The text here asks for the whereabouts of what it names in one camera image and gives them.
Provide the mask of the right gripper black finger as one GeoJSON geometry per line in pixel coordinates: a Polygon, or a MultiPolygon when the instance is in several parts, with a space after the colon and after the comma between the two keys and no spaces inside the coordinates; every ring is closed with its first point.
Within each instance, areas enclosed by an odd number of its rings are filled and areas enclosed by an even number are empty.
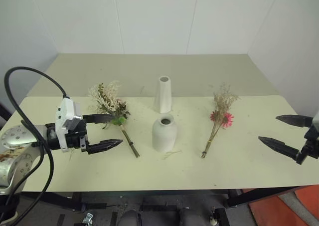
{"type": "Polygon", "coordinates": [[[259,136],[258,139],[275,152],[296,160],[299,150],[287,146],[284,142],[273,138],[259,136]]]}
{"type": "Polygon", "coordinates": [[[296,127],[308,127],[310,128],[313,123],[313,117],[302,116],[302,115],[281,115],[276,117],[286,124],[296,126],[296,127]]]}

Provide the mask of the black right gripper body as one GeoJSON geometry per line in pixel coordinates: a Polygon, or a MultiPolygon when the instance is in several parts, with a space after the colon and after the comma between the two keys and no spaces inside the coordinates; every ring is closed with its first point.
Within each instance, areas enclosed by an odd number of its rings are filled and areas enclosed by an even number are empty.
{"type": "Polygon", "coordinates": [[[314,126],[311,126],[305,133],[306,142],[301,151],[297,154],[296,163],[301,165],[307,156],[314,159],[319,158],[319,132],[314,126]]]}

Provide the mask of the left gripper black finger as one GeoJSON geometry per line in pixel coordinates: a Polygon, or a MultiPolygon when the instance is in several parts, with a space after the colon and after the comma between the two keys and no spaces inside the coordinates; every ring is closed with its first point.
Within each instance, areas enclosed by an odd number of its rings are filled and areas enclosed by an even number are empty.
{"type": "Polygon", "coordinates": [[[89,145],[87,148],[87,153],[90,155],[90,154],[105,152],[118,146],[122,142],[123,140],[121,139],[109,139],[109,140],[100,141],[98,144],[89,145]]]}
{"type": "Polygon", "coordinates": [[[94,123],[94,124],[107,124],[108,122],[111,122],[115,119],[115,117],[111,114],[89,114],[89,115],[83,115],[83,121],[86,124],[94,123]]]}

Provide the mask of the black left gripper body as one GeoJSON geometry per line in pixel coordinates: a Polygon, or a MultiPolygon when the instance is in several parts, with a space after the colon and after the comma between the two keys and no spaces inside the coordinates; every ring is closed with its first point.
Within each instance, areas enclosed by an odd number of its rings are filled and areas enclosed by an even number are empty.
{"type": "Polygon", "coordinates": [[[65,138],[68,148],[80,149],[82,152],[88,151],[89,141],[84,121],[80,121],[73,130],[68,130],[65,138]]]}

